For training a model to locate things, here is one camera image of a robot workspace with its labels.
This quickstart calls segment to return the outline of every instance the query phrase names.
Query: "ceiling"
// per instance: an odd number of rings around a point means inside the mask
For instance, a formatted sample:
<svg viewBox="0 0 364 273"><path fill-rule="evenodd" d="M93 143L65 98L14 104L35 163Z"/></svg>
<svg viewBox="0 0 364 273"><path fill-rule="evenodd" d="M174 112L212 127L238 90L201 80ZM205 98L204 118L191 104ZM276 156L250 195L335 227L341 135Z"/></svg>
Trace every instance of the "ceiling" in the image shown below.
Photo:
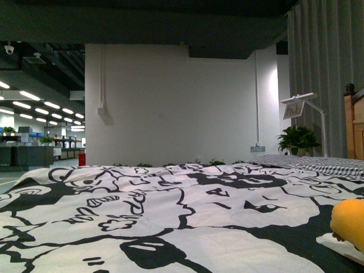
<svg viewBox="0 0 364 273"><path fill-rule="evenodd" d="M285 15L296 2L1 0L0 81L10 88L0 87L0 106L34 118L45 118L34 110L42 107L78 119L43 102L84 114L86 43L186 45L190 57L246 59L286 38ZM12 54L5 50L9 42ZM20 90L41 101L29 101ZM14 106L20 99L32 108Z"/></svg>

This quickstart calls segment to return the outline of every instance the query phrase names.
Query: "yellow plush toy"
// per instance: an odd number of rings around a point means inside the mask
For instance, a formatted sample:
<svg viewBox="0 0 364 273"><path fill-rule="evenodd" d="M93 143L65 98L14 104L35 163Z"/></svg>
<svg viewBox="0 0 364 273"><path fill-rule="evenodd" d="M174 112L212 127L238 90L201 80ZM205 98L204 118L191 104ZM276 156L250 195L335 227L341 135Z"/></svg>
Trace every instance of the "yellow plush toy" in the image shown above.
<svg viewBox="0 0 364 273"><path fill-rule="evenodd" d="M347 240L364 254L364 200L348 199L336 204L330 227L338 241Z"/></svg>

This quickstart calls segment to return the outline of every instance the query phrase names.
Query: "wooden bed frame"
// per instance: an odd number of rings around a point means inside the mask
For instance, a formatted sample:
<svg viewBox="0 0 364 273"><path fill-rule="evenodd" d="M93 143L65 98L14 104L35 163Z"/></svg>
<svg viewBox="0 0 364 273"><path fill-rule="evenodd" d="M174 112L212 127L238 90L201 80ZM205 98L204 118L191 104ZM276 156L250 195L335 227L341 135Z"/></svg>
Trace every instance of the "wooden bed frame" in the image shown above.
<svg viewBox="0 0 364 273"><path fill-rule="evenodd" d="M354 87L348 84L344 94L348 158L364 160L364 88L356 93Z"/></svg>

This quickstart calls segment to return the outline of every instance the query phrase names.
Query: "cartoon print bedding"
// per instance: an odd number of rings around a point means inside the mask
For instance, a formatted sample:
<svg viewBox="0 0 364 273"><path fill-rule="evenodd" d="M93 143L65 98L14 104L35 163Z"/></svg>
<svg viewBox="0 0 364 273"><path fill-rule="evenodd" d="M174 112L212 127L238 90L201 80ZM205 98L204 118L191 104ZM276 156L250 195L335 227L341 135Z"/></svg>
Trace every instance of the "cartoon print bedding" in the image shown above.
<svg viewBox="0 0 364 273"><path fill-rule="evenodd" d="M0 195L0 271L363 272L316 242L363 192L253 164L37 169Z"/></svg>

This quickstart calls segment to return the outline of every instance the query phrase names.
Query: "potted plant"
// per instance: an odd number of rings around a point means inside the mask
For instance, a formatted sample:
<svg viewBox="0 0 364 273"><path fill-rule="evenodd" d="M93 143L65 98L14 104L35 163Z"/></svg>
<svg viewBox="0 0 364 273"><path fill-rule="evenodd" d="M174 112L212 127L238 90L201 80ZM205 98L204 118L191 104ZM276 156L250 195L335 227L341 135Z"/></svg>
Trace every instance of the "potted plant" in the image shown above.
<svg viewBox="0 0 364 273"><path fill-rule="evenodd" d="M11 133L16 133L13 127L4 127L3 128L4 135L11 135Z"/></svg>
<svg viewBox="0 0 364 273"><path fill-rule="evenodd" d="M40 139L40 142L43 146L49 146L52 143L53 139L49 136L43 136Z"/></svg>
<svg viewBox="0 0 364 273"><path fill-rule="evenodd" d="M279 149L288 149L292 155L303 156L311 147L320 146L316 134L307 127L296 127L295 125L283 130L285 134L279 135Z"/></svg>

